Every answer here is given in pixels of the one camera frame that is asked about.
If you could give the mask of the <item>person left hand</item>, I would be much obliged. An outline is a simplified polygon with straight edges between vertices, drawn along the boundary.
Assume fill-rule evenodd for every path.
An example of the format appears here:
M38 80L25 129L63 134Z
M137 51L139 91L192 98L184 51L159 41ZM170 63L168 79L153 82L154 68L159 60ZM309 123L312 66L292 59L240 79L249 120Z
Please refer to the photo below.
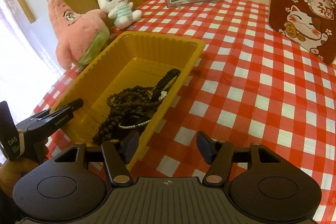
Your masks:
M38 163L25 157L19 157L14 161L5 161L1 165L1 189L10 199L13 198L15 184L25 175L38 167Z

